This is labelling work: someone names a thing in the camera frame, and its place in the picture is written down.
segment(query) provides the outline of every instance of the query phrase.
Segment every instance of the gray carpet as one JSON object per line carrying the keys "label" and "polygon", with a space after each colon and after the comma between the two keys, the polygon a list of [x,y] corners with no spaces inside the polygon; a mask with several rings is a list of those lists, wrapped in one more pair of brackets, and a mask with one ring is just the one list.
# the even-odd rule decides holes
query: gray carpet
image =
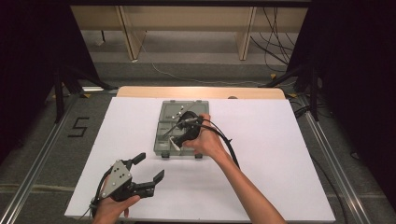
{"label": "gray carpet", "polygon": [[[242,82],[246,80],[266,83],[271,80],[269,70],[265,65],[220,65],[220,64],[157,64],[157,68],[175,77],[160,74],[150,63],[96,63],[101,79],[114,86],[230,86],[226,83],[204,83],[183,78],[199,79],[202,81]],[[272,66],[284,69],[284,66]],[[87,81],[81,81],[83,86],[92,86]],[[256,87],[257,83],[239,83],[232,86]],[[285,92],[292,92],[290,86]],[[16,223],[89,223],[90,221],[76,221],[64,216],[67,203],[77,184],[79,176],[87,160],[92,144],[100,129],[108,104],[114,94],[95,93],[88,98],[78,98],[67,117],[64,128],[51,151],[49,158],[35,182],[42,189],[33,189]],[[292,103],[293,108],[300,106]],[[323,127],[337,158],[342,163],[353,187],[361,196],[364,208],[373,223],[395,223],[396,215],[390,207],[386,197],[375,183],[370,172],[360,161],[350,157],[353,146],[347,140],[336,118],[329,118],[331,113],[326,107],[319,110],[320,125]],[[82,119],[78,124],[87,127],[82,137],[70,137],[79,134],[81,130],[73,129],[77,118]],[[55,120],[55,100],[51,97],[44,104],[40,115],[36,118],[31,130],[23,139],[24,146],[14,149],[0,167],[0,211],[4,211],[13,193],[14,185],[22,182],[30,169],[35,156],[44,145]],[[329,202],[336,216],[336,223],[346,223],[343,213],[346,212],[348,223],[356,223],[344,200],[341,191],[332,175],[328,163],[323,157],[320,146],[314,136],[305,116],[297,119],[305,143],[310,153],[318,160],[320,166],[329,176],[336,190],[340,194],[345,210],[335,197],[330,183],[317,167],[320,182],[328,195]]]}

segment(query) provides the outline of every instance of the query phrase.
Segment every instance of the gray component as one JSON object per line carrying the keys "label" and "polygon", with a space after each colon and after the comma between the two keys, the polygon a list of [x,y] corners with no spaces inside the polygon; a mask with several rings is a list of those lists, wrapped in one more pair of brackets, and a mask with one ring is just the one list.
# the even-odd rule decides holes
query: gray component
{"label": "gray component", "polygon": [[113,165],[113,169],[111,169],[111,174],[106,182],[105,188],[103,189],[100,197],[106,198],[110,195],[114,190],[122,186],[125,182],[131,179],[132,176],[129,173],[129,170],[125,167],[122,161],[116,161]]}
{"label": "gray component", "polygon": [[209,102],[201,100],[163,101],[154,144],[154,152],[157,156],[162,156],[163,158],[170,156],[194,156],[194,150],[192,148],[182,147],[180,150],[177,150],[169,141],[170,137],[181,136],[185,133],[184,130],[174,128],[174,126],[177,124],[179,117],[186,111],[192,111],[196,115],[208,114]]}

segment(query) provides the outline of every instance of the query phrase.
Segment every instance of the black cable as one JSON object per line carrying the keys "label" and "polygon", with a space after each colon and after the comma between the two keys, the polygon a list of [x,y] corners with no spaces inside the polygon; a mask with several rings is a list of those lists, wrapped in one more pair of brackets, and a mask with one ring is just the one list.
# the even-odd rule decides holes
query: black cable
{"label": "black cable", "polygon": [[295,46],[294,42],[291,41],[291,38],[289,37],[288,33],[285,33],[285,35],[286,35],[286,37],[288,38],[288,40],[290,41],[290,43],[291,43],[293,46]]}
{"label": "black cable", "polygon": [[87,209],[87,211],[84,213],[84,215],[82,215],[79,219],[77,219],[77,221],[80,221],[82,218],[84,218],[84,217],[85,217],[85,214],[87,214],[90,210],[91,210],[91,208],[89,207],[89,208]]}
{"label": "black cable", "polygon": [[295,101],[289,101],[291,104],[297,104],[297,105],[299,105],[299,106],[303,106],[302,104],[300,104],[300,103],[298,103],[298,102],[295,102]]}
{"label": "black cable", "polygon": [[233,147],[231,146],[231,140],[229,140],[229,139],[222,133],[222,131],[221,131],[219,128],[218,128],[218,129],[215,129],[215,128],[213,128],[213,127],[210,127],[210,126],[207,126],[207,125],[204,125],[204,124],[195,123],[195,122],[186,122],[186,123],[189,123],[189,124],[194,125],[194,126],[206,128],[206,129],[208,129],[209,131],[212,131],[212,132],[216,133],[218,136],[220,136],[221,139],[224,141],[224,143],[227,145],[227,148],[228,148],[228,150],[230,151],[231,157],[233,158],[233,162],[235,163],[235,165],[236,165],[239,169],[241,169],[241,168],[239,167],[238,159],[236,158],[236,155],[235,155],[235,153],[234,153],[234,151],[233,151]]}
{"label": "black cable", "polygon": [[[326,105],[317,105],[317,107],[326,107]],[[294,111],[294,116],[296,118],[299,118],[300,116],[302,116],[304,113],[306,113],[307,111],[309,111],[311,109],[311,105],[306,105],[303,106],[301,108],[298,108]]]}
{"label": "black cable", "polygon": [[286,61],[283,61],[281,58],[277,57],[273,52],[269,51],[268,49],[265,49],[263,46],[261,46],[259,43],[257,43],[257,41],[254,40],[254,38],[252,36],[250,37],[250,39],[257,45],[257,47],[264,50],[266,53],[270,54],[274,58],[280,60],[283,64],[288,65],[288,63]]}
{"label": "black cable", "polygon": [[340,203],[341,210],[343,211],[344,221],[345,221],[346,224],[348,224],[346,209],[345,209],[345,207],[344,207],[343,202],[341,201],[340,196],[338,195],[338,191],[335,189],[334,184],[332,183],[332,181],[330,180],[330,178],[327,176],[326,172],[325,172],[324,169],[321,167],[320,163],[312,156],[311,153],[309,153],[309,156],[311,157],[312,161],[317,165],[317,167],[320,169],[320,171],[324,174],[324,176],[326,177],[327,182],[329,182],[330,186],[332,187],[332,190],[334,191],[335,196],[337,197],[337,200],[338,200],[338,202]]}
{"label": "black cable", "polygon": [[289,55],[286,53],[284,47],[283,47],[282,44],[280,43],[279,35],[278,35],[278,33],[277,33],[277,23],[276,23],[277,7],[274,8],[274,25],[271,24],[270,19],[269,19],[268,15],[267,15],[267,12],[265,11],[265,7],[263,7],[262,10],[263,10],[263,12],[264,12],[265,18],[266,18],[267,21],[268,21],[268,24],[269,24],[270,27],[271,27],[271,35],[270,35],[270,38],[269,38],[269,42],[271,42],[271,36],[272,36],[272,34],[274,34],[274,36],[275,36],[276,39],[277,39],[277,43],[279,44],[280,51],[282,52],[282,55],[283,55],[285,61],[287,60],[286,57],[287,57],[288,59],[290,59],[290,58],[289,58]]}
{"label": "black cable", "polygon": [[275,47],[280,47],[278,44],[274,44],[274,43],[272,43],[271,41],[268,41],[267,39],[265,39],[265,37],[262,36],[262,33],[259,33],[259,35],[260,35],[260,37],[261,37],[265,42],[268,42],[270,45],[275,46]]}
{"label": "black cable", "polygon": [[289,55],[286,53],[285,49],[282,46],[282,43],[280,43],[280,39],[279,39],[279,34],[277,32],[277,22],[276,22],[276,18],[277,18],[277,7],[274,8],[274,36],[277,39],[277,43],[279,44],[279,48],[280,48],[280,52],[282,52],[283,58],[285,59],[285,61],[289,61],[290,57]]}
{"label": "black cable", "polygon": [[221,129],[214,122],[212,122],[209,119],[203,119],[203,120],[210,122],[223,136],[225,136],[225,134],[221,131]]}
{"label": "black cable", "polygon": [[92,202],[91,202],[91,204],[90,204],[90,209],[91,209],[92,217],[95,217],[95,215],[96,215],[96,209],[97,209],[97,206],[98,206],[99,201],[100,201],[100,198],[99,198],[100,190],[102,189],[102,185],[103,185],[103,183],[105,182],[106,177],[107,177],[108,175],[110,175],[111,170],[112,170],[112,167],[110,167],[110,169],[108,169],[108,170],[105,172],[105,174],[103,175],[102,179],[101,179],[100,182],[99,182],[98,188],[97,188],[97,190],[96,190],[95,197],[92,199]]}

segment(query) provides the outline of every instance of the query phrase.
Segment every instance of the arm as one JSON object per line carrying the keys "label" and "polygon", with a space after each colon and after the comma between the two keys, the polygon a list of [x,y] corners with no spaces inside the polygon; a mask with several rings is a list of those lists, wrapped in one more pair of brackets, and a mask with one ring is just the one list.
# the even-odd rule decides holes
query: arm
{"label": "arm", "polygon": [[[202,116],[210,120],[209,115]],[[208,121],[204,121],[203,124],[210,126]],[[183,146],[194,148],[195,153],[203,153],[219,165],[252,223],[286,223],[272,204],[235,165],[215,133],[202,128],[196,139],[184,142]]]}

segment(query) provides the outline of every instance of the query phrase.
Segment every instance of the black mechanical part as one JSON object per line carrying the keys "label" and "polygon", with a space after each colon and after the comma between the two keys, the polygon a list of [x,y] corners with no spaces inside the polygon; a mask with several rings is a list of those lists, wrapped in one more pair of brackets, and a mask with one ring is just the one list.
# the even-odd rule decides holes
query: black mechanical part
{"label": "black mechanical part", "polygon": [[187,140],[193,140],[198,137],[199,132],[201,131],[201,126],[194,125],[194,123],[201,125],[203,123],[203,118],[198,117],[192,111],[186,111],[178,120],[177,127],[180,130],[185,129],[186,132],[179,137],[175,137],[173,139],[174,143],[178,147],[182,147],[183,142]]}
{"label": "black mechanical part", "polygon": [[[128,171],[131,170],[132,165],[137,165],[139,162],[141,162],[143,159],[146,158],[146,153],[140,153],[136,157],[134,157],[131,160],[128,161],[121,161],[124,165],[125,168],[128,169]],[[100,184],[98,186],[98,190],[96,191],[95,197],[92,199],[92,202],[90,204],[91,208],[91,213],[92,216],[94,217],[97,211],[98,204],[102,198],[100,197],[100,189],[105,182],[105,179],[107,178],[108,175],[111,175],[113,167],[110,167],[109,170],[107,170],[102,177]],[[116,190],[111,192],[109,195],[106,197],[111,197],[116,202],[122,202],[127,200],[128,198],[139,195],[140,198],[147,198],[147,197],[152,197],[154,196],[154,190],[155,186],[160,183],[163,180],[165,174],[165,170],[160,171],[158,174],[156,174],[152,181],[147,182],[147,183],[141,183],[141,184],[136,184],[135,182],[132,182],[132,176],[129,178],[125,183],[123,183],[121,186],[119,186]]]}

